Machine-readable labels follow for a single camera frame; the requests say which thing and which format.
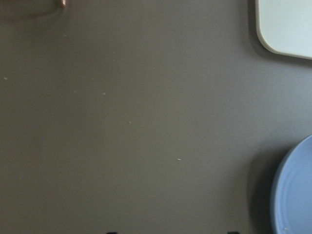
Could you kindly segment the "blue plate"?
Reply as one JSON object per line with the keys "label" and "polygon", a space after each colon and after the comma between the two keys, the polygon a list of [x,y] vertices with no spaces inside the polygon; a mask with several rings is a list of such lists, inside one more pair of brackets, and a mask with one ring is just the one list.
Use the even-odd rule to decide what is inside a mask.
{"label": "blue plate", "polygon": [[274,234],[312,232],[312,137],[292,147],[274,176],[270,215]]}

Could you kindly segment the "cream serving tray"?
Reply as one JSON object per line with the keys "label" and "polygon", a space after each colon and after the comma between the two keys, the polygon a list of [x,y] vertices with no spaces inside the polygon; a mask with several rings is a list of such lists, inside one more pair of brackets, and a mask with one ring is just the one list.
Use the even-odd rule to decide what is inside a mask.
{"label": "cream serving tray", "polygon": [[256,0],[256,31],[270,52],[312,59],[312,2]]}

